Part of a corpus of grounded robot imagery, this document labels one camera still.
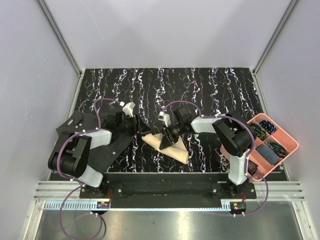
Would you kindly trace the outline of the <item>beige cloth napkin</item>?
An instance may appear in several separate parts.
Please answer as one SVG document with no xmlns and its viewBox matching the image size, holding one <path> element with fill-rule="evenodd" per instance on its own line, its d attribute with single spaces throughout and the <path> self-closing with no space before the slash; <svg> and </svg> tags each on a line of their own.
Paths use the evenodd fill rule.
<svg viewBox="0 0 320 240">
<path fill-rule="evenodd" d="M 177 143 L 172 146 L 166 147 L 165 149 L 160 150 L 160 143 L 163 139 L 163 134 L 147 134 L 141 137 L 142 140 L 147 143 L 149 146 L 154 148 L 159 153 L 162 153 L 184 165 L 189 163 L 189 152 L 182 140 L 181 137 L 178 138 Z"/>
</svg>

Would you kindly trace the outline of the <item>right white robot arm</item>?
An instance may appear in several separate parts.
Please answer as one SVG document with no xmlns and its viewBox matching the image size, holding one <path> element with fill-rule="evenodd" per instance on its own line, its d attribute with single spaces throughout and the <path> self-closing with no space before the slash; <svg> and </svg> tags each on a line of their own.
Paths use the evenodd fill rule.
<svg viewBox="0 0 320 240">
<path fill-rule="evenodd" d="M 162 140 L 159 149 L 163 150 L 178 142 L 183 134 L 216 134 L 229 154 L 228 195 L 239 198 L 245 192 L 244 182 L 248 179 L 249 154 L 254 149 L 256 136 L 250 126 L 237 115 L 227 113 L 219 116 L 195 116 L 187 109 L 174 111 L 176 121 L 171 123 L 170 116 L 159 114 L 163 121 Z"/>
</svg>

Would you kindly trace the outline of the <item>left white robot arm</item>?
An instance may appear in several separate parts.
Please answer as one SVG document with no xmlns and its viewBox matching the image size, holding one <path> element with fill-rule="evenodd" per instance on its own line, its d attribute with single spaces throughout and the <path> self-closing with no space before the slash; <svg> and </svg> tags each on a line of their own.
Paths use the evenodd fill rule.
<svg viewBox="0 0 320 240">
<path fill-rule="evenodd" d="M 106 112 L 101 116 L 74 112 L 56 129 L 58 139 L 48 159 L 48 168 L 68 179 L 90 186 L 97 198 L 108 193 L 103 174 L 133 142 L 151 128 L 135 114 Z"/>
</svg>

